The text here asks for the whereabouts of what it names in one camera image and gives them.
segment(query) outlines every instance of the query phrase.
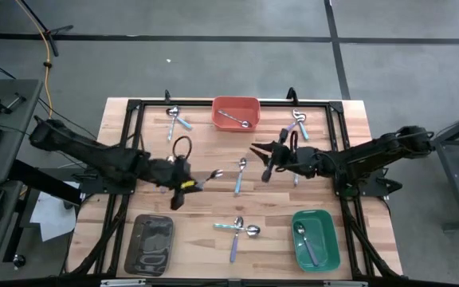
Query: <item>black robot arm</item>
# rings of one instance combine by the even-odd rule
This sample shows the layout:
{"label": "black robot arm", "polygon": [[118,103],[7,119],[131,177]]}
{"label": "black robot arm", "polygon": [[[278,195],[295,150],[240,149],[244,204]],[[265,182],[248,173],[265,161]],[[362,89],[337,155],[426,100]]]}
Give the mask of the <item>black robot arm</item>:
{"label": "black robot arm", "polygon": [[202,191],[190,176],[186,156],[177,156],[173,162],[150,159],[146,151],[121,146],[106,146],[69,130],[59,120],[41,120],[31,133],[31,145],[45,151],[62,151],[98,170],[100,175],[122,187],[133,187],[136,179],[175,190],[171,209],[183,204],[183,195]]}
{"label": "black robot arm", "polygon": [[[251,150],[266,166],[261,177],[263,182],[270,180],[273,167],[277,166],[278,172],[291,171],[307,179],[315,175],[334,178],[336,190],[342,190],[355,187],[371,172],[398,159],[427,156],[434,150],[430,144],[432,136],[433,133],[424,128],[408,126],[344,151],[322,151],[315,147],[296,147],[296,132],[290,136],[290,148],[284,146],[288,130],[283,128],[278,142],[252,143]],[[272,154],[268,156],[258,149]]]}

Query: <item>red plastic bowl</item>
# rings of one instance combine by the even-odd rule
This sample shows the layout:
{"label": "red plastic bowl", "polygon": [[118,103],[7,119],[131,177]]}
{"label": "red plastic bowl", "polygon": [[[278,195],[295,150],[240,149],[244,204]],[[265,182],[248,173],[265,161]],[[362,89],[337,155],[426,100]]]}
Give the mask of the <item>red plastic bowl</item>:
{"label": "red plastic bowl", "polygon": [[[218,113],[220,109],[239,120],[247,120],[251,127],[243,128],[236,120]],[[260,101],[251,96],[218,96],[212,102],[212,121],[220,131],[253,132],[260,122]]]}

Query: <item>green bowl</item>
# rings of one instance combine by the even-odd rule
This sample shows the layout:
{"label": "green bowl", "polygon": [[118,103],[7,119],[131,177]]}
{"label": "green bowl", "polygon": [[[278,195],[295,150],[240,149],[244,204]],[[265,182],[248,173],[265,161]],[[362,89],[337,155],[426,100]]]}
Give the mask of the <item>green bowl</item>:
{"label": "green bowl", "polygon": [[[305,236],[318,259],[318,266],[312,264],[303,237],[293,229],[293,224],[304,225]],[[293,244],[296,261],[305,272],[327,272],[337,269],[340,264],[338,239],[335,236],[331,215],[325,210],[303,210],[292,218]]]}

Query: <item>yellow cable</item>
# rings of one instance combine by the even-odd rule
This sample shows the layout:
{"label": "yellow cable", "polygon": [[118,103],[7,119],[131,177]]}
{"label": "yellow cable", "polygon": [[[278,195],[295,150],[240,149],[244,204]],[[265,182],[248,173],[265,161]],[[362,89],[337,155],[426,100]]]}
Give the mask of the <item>yellow cable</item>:
{"label": "yellow cable", "polygon": [[[24,6],[21,4],[19,0],[15,0],[15,2],[21,7],[21,9],[24,11],[24,13],[28,16],[28,18],[31,20],[31,22],[37,27],[38,33],[40,33],[41,39],[44,40],[45,44],[45,49],[47,50],[47,60],[45,63],[49,65],[51,63],[50,60],[50,51],[49,51],[49,44],[47,44],[47,40],[45,39],[44,34],[41,32],[40,27],[38,26],[37,22],[31,15],[28,13],[28,10],[24,8]],[[49,118],[53,116],[53,102],[51,101],[51,95],[49,93],[49,69],[50,67],[46,66],[45,67],[45,94],[47,95],[47,99],[49,100]]]}

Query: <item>wooden tabletop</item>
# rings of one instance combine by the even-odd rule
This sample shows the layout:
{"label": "wooden tabletop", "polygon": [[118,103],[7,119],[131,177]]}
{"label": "wooden tabletop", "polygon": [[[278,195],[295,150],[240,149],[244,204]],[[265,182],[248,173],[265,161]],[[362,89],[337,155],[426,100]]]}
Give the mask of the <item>wooden tabletop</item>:
{"label": "wooden tabletop", "polygon": [[[100,126],[98,140],[116,144],[124,122],[128,98],[109,98]],[[343,101],[347,130],[351,145],[371,138],[364,103],[360,100]],[[124,239],[120,252],[118,277],[132,277],[124,271],[128,244],[134,219],[140,214],[169,216],[175,223],[175,238],[167,271],[162,277],[184,278],[256,278],[256,279],[350,279],[350,265],[339,200],[332,190],[332,181],[316,177],[300,178],[293,187],[293,175],[274,172],[269,183],[261,181],[263,163],[250,150],[252,142],[269,143],[277,140],[279,131],[292,123],[291,108],[261,108],[261,120],[253,133],[219,132],[211,123],[210,107],[180,107],[180,117],[192,124],[188,132],[181,124],[175,125],[173,138],[190,136],[193,151],[189,158],[196,178],[204,179],[214,169],[224,175],[206,184],[205,191],[186,195],[186,201],[177,211],[170,210],[171,192],[162,195],[149,183],[138,181],[131,196]],[[322,108],[302,108],[307,114],[304,123],[310,140],[300,133],[299,145],[310,145],[330,150],[325,111]],[[335,125],[339,127],[334,115]],[[171,155],[172,143],[167,142],[171,118],[164,107],[147,107],[144,113],[143,138],[145,149],[152,158]],[[340,132],[338,146],[342,149]],[[186,153],[186,145],[178,144],[178,154]],[[237,162],[247,158],[243,173],[241,195],[233,191],[239,168]],[[92,196],[83,205],[77,219],[67,269],[77,267],[100,237],[107,195]],[[387,208],[377,199],[362,198],[367,233],[371,243],[383,259],[397,273],[402,273],[394,233]],[[334,221],[338,236],[341,265],[328,273],[305,273],[296,263],[290,222],[299,210],[324,209]],[[241,215],[245,224],[261,227],[259,238],[241,236],[237,260],[230,264],[233,233],[214,229],[214,223],[231,224]],[[363,252],[355,238],[359,267],[364,272]],[[113,241],[108,244],[105,267],[112,254]]]}

